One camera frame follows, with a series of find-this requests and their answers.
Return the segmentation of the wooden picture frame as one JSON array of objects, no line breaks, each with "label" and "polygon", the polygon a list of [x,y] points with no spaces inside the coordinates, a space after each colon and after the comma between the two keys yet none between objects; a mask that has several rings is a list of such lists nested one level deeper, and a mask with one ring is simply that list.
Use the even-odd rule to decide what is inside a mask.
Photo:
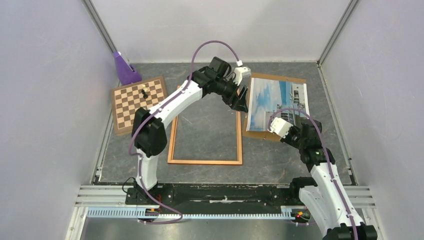
[{"label": "wooden picture frame", "polygon": [[169,164],[242,165],[242,115],[211,93],[191,104],[171,124]]}]

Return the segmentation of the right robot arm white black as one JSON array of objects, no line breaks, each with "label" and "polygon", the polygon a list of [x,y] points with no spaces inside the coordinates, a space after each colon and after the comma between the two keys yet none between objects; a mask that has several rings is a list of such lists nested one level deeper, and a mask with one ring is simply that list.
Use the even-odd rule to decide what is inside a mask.
[{"label": "right robot arm white black", "polygon": [[284,119],[275,119],[274,133],[281,142],[296,149],[310,177],[297,177],[290,183],[289,199],[304,204],[324,240],[376,240],[377,230],[365,223],[355,210],[340,182],[331,151],[323,146],[322,125],[308,119],[295,126]]}]

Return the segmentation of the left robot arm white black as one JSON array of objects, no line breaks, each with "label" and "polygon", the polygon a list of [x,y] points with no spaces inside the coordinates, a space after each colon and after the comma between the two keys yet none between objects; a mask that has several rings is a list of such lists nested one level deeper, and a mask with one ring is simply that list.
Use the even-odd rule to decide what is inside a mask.
[{"label": "left robot arm white black", "polygon": [[238,61],[237,67],[218,57],[209,65],[190,73],[182,85],[162,102],[135,112],[130,148],[136,148],[138,157],[136,184],[140,187],[138,198],[145,204],[157,198],[154,188],[158,184],[158,155],[168,144],[166,128],[183,110],[208,94],[216,94],[232,110],[248,112],[247,86],[243,79],[251,76],[251,70]]}]

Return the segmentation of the building and sky photo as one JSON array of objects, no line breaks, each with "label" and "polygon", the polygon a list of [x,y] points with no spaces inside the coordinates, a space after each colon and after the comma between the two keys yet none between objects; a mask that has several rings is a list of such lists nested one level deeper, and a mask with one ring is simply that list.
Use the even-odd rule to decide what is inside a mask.
[{"label": "building and sky photo", "polygon": [[268,122],[275,112],[281,111],[276,116],[285,121],[300,126],[309,111],[307,84],[288,80],[273,80],[254,77],[250,82],[248,113],[246,118],[246,130],[250,132],[265,132],[268,130]]}]

